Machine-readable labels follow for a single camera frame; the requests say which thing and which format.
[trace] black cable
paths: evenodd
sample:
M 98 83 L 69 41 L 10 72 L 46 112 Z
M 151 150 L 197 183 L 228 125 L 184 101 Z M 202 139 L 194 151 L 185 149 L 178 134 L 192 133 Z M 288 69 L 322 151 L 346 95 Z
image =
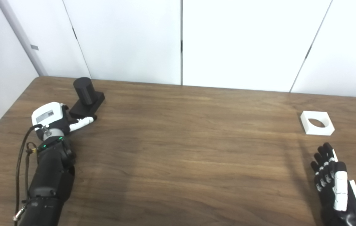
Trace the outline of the black cable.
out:
M 26 135 L 24 135 L 22 145 L 20 146 L 19 150 L 19 156 L 18 156 L 18 162 L 16 163 L 16 207 L 15 207 L 15 214 L 18 213 L 19 211 L 19 174 L 20 174 L 20 162 L 22 161 L 22 155 L 23 155 L 23 148 L 24 144 L 26 143 L 27 138 L 29 137 L 29 134 L 35 129 L 35 128 L 41 128 L 43 125 L 37 124 L 29 128 L 29 130 L 26 132 Z
M 25 167 L 25 172 L 24 172 L 24 189 L 26 191 L 26 203 L 29 202 L 30 195 L 29 195 L 29 165 L 30 165 L 30 155 L 33 153 L 33 149 L 29 147 L 29 144 L 33 145 L 34 149 L 37 150 L 36 144 L 33 142 L 27 142 L 26 143 L 26 167 Z

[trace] black base block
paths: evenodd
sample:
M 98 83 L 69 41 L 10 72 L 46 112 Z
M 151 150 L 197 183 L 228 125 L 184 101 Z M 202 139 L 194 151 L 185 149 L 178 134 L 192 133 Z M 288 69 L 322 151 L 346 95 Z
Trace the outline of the black base block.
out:
M 95 91 L 97 100 L 93 104 L 84 105 L 80 100 L 69 110 L 69 114 L 74 119 L 82 119 L 85 117 L 96 117 L 95 113 L 101 103 L 105 100 L 104 93 Z

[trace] circular hole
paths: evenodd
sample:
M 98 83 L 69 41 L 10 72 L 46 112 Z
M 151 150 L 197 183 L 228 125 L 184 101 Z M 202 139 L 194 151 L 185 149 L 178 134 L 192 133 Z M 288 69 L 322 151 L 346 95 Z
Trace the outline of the circular hole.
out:
M 314 126 L 324 128 L 326 127 L 321 121 L 319 120 L 314 120 L 314 119 L 309 119 L 309 122 L 312 123 Z

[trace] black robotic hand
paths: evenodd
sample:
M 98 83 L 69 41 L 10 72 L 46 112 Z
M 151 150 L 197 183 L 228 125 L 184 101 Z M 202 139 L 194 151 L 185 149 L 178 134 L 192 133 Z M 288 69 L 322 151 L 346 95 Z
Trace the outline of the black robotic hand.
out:
M 356 226 L 356 185 L 348 180 L 346 164 L 339 162 L 334 149 L 324 143 L 315 153 L 315 185 L 322 204 L 325 226 Z

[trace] wooden table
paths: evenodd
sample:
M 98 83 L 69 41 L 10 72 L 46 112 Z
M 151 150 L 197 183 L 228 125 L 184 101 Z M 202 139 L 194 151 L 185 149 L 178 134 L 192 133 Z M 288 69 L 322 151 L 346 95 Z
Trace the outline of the wooden table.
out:
M 72 82 L 37 78 L 0 120 L 0 225 L 11 225 L 31 113 L 52 101 L 73 106 Z M 356 98 L 93 84 L 106 100 L 96 122 L 70 135 L 76 180 L 60 226 L 320 225 L 310 161 L 324 142 L 356 180 Z M 303 110 L 327 111 L 336 131 L 305 135 Z M 28 140 L 40 143 L 33 133 Z

